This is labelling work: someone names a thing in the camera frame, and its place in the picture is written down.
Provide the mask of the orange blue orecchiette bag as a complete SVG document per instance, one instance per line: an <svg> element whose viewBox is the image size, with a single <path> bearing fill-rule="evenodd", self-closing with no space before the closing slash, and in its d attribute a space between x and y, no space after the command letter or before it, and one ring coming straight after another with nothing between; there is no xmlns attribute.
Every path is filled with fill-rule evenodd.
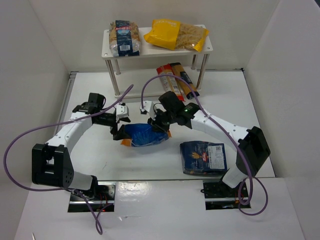
<svg viewBox="0 0 320 240"><path fill-rule="evenodd" d="M148 147L158 145L171 138L170 131L155 132L148 123L134 123L124 125L124 132L128 135L121 141L126 147Z"/></svg>

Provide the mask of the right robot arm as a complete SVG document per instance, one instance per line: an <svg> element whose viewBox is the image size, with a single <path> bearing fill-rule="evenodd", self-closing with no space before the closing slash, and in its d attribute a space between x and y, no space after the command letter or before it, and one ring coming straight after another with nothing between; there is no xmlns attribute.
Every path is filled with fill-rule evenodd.
<svg viewBox="0 0 320 240"><path fill-rule="evenodd" d="M178 124L212 136L236 151L235 164L221 179L230 188L235 188L247 177L255 177L270 156L269 145L259 127L241 127L212 115L199 104L184 104L172 91L158 100L163 109L157 109L150 100L140 104L141 113L149 114L148 123L155 132L167 132L171 124Z"/></svg>

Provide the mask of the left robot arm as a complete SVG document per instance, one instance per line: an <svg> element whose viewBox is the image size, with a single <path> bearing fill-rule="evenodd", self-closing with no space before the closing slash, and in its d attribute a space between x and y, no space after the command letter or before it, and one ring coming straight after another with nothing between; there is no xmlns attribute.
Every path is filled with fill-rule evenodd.
<svg viewBox="0 0 320 240"><path fill-rule="evenodd" d="M109 127L114 140L123 136L124 128L118 128L118 123L130 122L128 107L125 103L117 103L114 112L108 113L104 111L105 102L103 95L90 93L86 102L72 110L69 124L46 143L34 145L31 154L31 179L34 184L77 190L89 199L102 191L96 176L74 170L71 152L94 124Z"/></svg>

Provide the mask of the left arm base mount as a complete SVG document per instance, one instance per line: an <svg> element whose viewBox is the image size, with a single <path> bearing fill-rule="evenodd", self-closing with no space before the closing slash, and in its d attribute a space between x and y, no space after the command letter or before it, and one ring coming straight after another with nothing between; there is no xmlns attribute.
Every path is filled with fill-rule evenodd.
<svg viewBox="0 0 320 240"><path fill-rule="evenodd" d="M115 208L116 182L100 181L97 195L86 197L90 207L95 213L113 212ZM68 213L88 213L90 209L85 200L77 193L71 193L68 203Z"/></svg>

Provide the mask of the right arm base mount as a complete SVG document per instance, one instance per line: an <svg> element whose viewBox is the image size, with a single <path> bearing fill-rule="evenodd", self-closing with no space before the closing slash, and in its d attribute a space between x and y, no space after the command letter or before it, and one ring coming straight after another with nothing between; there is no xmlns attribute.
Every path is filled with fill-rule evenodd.
<svg viewBox="0 0 320 240"><path fill-rule="evenodd" d="M203 181L200 192L204 195L205 209L229 210L237 209L239 201L239 186L230 188L221 181Z"/></svg>

